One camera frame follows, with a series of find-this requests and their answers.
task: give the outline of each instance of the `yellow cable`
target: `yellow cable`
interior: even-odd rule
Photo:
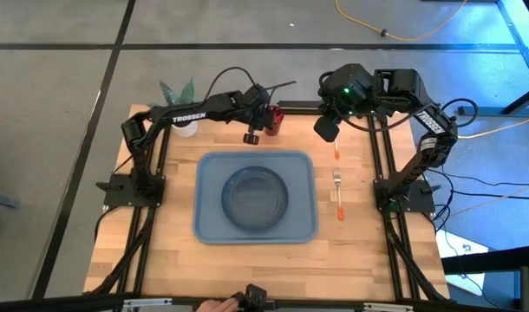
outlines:
[[[463,2],[461,2],[461,5],[459,6],[459,8],[457,8],[457,10],[454,11],[454,13],[452,13],[450,16],[448,16],[446,18],[446,20],[444,22],[442,22],[440,25],[438,25],[438,27],[430,30],[428,33],[424,34],[424,35],[420,35],[420,36],[417,36],[417,37],[411,37],[411,38],[403,38],[403,37],[399,37],[399,36],[395,36],[395,35],[391,35],[389,33],[386,33],[386,36],[390,37],[390,38],[393,38],[393,39],[396,39],[396,40],[400,40],[400,41],[406,41],[406,42],[415,42],[415,41],[419,41],[421,40],[422,38],[425,38],[425,37],[428,37],[428,36],[431,36],[433,33],[435,33],[436,31],[440,30],[442,27],[444,27],[444,25],[449,22],[449,20],[452,19],[452,17],[454,17],[454,15],[459,12],[459,10],[461,10],[461,8],[463,7],[463,5],[465,5],[465,3],[467,3],[467,0],[463,0]],[[378,34],[382,34],[382,29],[378,29],[376,27],[373,27],[363,21],[360,21],[356,18],[353,18],[351,16],[348,16],[347,14],[345,14],[342,9],[340,9],[340,3],[339,3],[339,0],[336,0],[336,9],[337,11],[345,18],[349,19],[350,21],[352,22],[355,22],[355,23],[358,23],[358,24],[361,24],[362,26],[368,28],[368,29],[372,29],[374,30],[375,32],[377,32]]]
[[[483,135],[487,135],[487,134],[491,134],[491,133],[497,133],[498,131],[506,130],[506,129],[509,129],[510,127],[515,127],[515,126],[518,126],[518,125],[523,125],[523,124],[526,124],[527,122],[529,122],[529,119],[527,119],[527,120],[523,120],[523,121],[521,121],[521,122],[518,122],[518,123],[516,123],[516,124],[512,124],[512,125],[509,125],[509,126],[500,127],[500,128],[494,129],[494,130],[486,131],[486,132],[484,132],[484,133],[477,133],[477,134],[473,134],[473,135],[459,135],[458,138],[459,138],[459,139],[474,139],[474,138],[481,137],[481,136],[483,136]]]

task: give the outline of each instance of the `red cup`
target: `red cup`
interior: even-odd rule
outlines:
[[[284,111],[282,111],[282,108],[277,107],[277,106],[271,106],[268,108],[274,114],[273,119],[272,119],[273,123],[272,123],[272,127],[265,128],[264,132],[266,133],[266,135],[274,136],[278,134],[278,132],[280,131],[280,126],[282,126],[282,120],[284,120]]]

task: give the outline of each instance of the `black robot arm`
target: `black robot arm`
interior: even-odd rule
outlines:
[[[130,174],[113,174],[108,183],[97,183],[107,193],[105,205],[156,206],[162,199],[164,178],[153,174],[147,163],[147,150],[156,141],[160,131],[170,125],[184,126],[194,120],[215,120],[229,123],[237,121],[249,126],[243,141],[257,145],[256,130],[271,127],[273,112],[268,91],[258,84],[245,93],[226,92],[186,105],[152,107],[137,113],[121,125],[127,149],[132,155]],[[146,129],[144,122],[152,125]]]
[[[363,131],[381,132],[415,117],[428,132],[421,137],[416,155],[400,171],[383,181],[385,203],[405,199],[413,181],[429,167],[441,166],[457,141],[455,118],[448,117],[428,96],[419,73],[413,69],[379,69],[374,75],[360,64],[346,64],[319,79],[318,94],[323,99],[322,117],[315,131],[326,141],[334,141],[344,120]],[[360,127],[349,116],[358,118],[373,114],[385,120],[395,112],[408,116],[393,125],[376,130]]]
[[[415,117],[428,132],[421,137],[415,156],[400,172],[393,172],[388,179],[374,181],[376,205],[382,215],[387,238],[398,251],[402,260],[422,290],[431,300],[446,300],[422,274],[421,269],[406,251],[397,236],[390,212],[403,213],[422,208],[434,209],[425,181],[416,181],[429,167],[445,163],[452,146],[457,141],[455,118],[450,118],[428,96],[422,79],[413,69],[383,69],[369,74],[359,64],[347,64],[319,78],[318,94],[323,99],[322,117],[315,124],[315,131],[326,141],[334,141],[343,120],[359,130],[382,132]],[[350,116],[362,118],[374,115],[386,125],[387,117],[395,112],[408,114],[390,126],[380,129],[360,127]]]

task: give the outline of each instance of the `green plant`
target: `green plant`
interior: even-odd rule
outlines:
[[[193,102],[195,96],[195,86],[193,85],[193,77],[189,79],[189,82],[181,89],[180,97],[168,87],[166,83],[159,81],[160,91],[164,95],[164,99],[167,101],[168,106],[189,104]],[[156,103],[150,103],[149,107],[159,106]]]

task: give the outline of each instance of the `blue tray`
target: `blue tray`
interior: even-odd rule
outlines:
[[[236,226],[226,215],[222,196],[226,181],[246,167],[263,167],[285,184],[287,209],[262,231]],[[317,195],[312,162],[305,153],[208,153],[197,167],[193,233],[205,244],[301,244],[317,234]]]

